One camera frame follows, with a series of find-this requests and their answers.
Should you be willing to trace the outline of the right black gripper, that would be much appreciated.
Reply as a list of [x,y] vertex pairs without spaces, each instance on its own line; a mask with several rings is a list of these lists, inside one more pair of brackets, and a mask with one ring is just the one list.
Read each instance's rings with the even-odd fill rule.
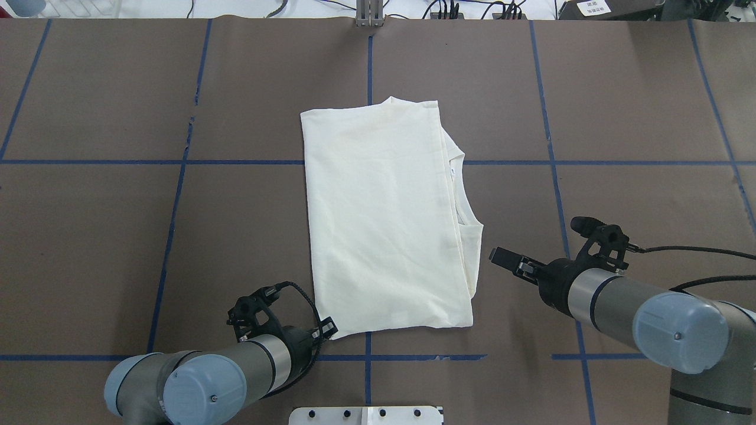
[[570,312],[569,291],[576,275],[574,261],[555,259],[544,264],[502,247],[491,251],[489,261],[525,282],[537,282],[539,296],[546,306],[559,312]]

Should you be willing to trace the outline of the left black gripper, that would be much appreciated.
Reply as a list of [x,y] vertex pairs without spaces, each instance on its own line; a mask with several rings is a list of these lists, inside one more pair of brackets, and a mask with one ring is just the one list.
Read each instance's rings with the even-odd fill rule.
[[329,341],[338,332],[332,318],[320,320],[313,328],[286,326],[286,346],[291,353],[291,374],[289,378],[299,378],[307,374],[314,364],[319,343]]

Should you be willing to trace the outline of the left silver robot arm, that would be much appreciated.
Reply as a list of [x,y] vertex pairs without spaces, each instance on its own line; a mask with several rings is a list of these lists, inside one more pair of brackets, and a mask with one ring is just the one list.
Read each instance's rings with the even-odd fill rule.
[[216,351],[152,352],[118,363],[103,385],[108,411],[125,424],[222,424],[302,379],[332,318],[311,330],[284,326],[241,336]]

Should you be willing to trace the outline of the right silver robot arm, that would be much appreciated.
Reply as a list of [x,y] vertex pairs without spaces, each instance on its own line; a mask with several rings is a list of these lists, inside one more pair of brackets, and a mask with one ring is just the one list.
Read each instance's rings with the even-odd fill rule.
[[543,264],[498,247],[490,261],[548,306],[670,369],[669,424],[754,422],[754,312],[638,282],[592,256]]

